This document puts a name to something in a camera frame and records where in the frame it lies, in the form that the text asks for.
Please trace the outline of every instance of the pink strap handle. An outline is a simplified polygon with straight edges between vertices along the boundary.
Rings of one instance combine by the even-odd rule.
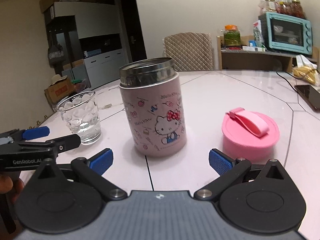
[[[241,107],[233,109],[227,114],[231,119],[238,119],[250,133],[259,138],[269,131],[268,124],[261,117]]]

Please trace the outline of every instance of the drinking glass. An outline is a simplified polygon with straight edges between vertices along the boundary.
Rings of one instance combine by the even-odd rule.
[[[94,91],[65,99],[57,106],[57,111],[71,132],[79,135],[82,144],[91,144],[100,138],[100,119]]]

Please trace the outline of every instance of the black bag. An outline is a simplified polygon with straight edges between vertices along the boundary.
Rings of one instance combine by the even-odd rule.
[[[52,36],[49,36],[48,60],[50,65],[61,63],[66,60],[63,53],[63,47],[60,44],[55,45]]]

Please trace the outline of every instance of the turquoise oven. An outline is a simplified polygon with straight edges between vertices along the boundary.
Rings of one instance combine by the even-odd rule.
[[[268,50],[312,55],[311,23],[297,17],[270,13],[260,15],[264,45]]]

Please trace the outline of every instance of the jar of green food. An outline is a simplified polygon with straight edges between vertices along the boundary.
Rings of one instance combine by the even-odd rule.
[[[241,37],[238,27],[236,25],[226,25],[224,36],[224,45],[239,46],[241,45]]]

